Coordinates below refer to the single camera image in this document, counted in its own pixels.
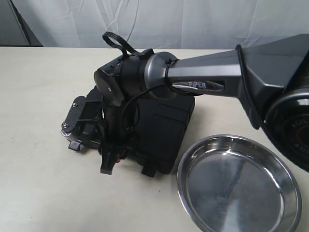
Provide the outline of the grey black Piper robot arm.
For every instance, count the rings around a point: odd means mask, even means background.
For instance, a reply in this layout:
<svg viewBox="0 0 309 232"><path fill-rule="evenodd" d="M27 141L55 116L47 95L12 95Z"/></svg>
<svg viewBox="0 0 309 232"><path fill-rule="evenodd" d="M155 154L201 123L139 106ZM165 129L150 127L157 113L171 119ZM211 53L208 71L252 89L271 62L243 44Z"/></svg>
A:
<svg viewBox="0 0 309 232"><path fill-rule="evenodd" d="M106 124L102 142L117 149L103 159L104 173L111 173L133 133L138 99L176 95L237 98L255 129L293 164L309 169L307 34L186 59L152 49L139 52L112 32L102 37L121 51L94 73L103 99L99 121Z"/></svg>

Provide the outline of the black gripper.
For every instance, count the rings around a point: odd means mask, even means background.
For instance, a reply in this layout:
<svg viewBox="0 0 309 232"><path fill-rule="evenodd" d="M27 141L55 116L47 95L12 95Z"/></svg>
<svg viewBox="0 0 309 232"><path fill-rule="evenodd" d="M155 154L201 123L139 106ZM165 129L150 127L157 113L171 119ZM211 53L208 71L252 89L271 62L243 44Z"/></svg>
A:
<svg viewBox="0 0 309 232"><path fill-rule="evenodd" d="M125 100L115 106L102 102L100 121L101 174L112 174L114 165L131 147L135 140L135 103Z"/></svg>

